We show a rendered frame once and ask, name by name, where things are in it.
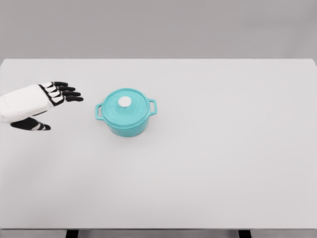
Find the teal lid with white knob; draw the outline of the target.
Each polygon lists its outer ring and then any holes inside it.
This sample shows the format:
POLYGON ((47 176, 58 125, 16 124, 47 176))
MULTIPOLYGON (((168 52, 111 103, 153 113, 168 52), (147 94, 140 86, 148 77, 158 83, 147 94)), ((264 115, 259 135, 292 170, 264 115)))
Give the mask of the teal lid with white knob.
POLYGON ((111 126, 133 127, 151 111, 148 98, 138 90, 122 88, 111 92, 104 100, 101 113, 111 126))

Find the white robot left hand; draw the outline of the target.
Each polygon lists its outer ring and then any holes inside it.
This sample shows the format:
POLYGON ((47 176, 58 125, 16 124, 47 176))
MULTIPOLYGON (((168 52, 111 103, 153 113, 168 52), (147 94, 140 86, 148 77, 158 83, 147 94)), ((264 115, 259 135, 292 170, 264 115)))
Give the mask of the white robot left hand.
POLYGON ((0 123, 27 131, 48 131, 51 127, 35 116, 63 103, 83 100, 81 93, 66 82, 32 84, 0 96, 0 123))

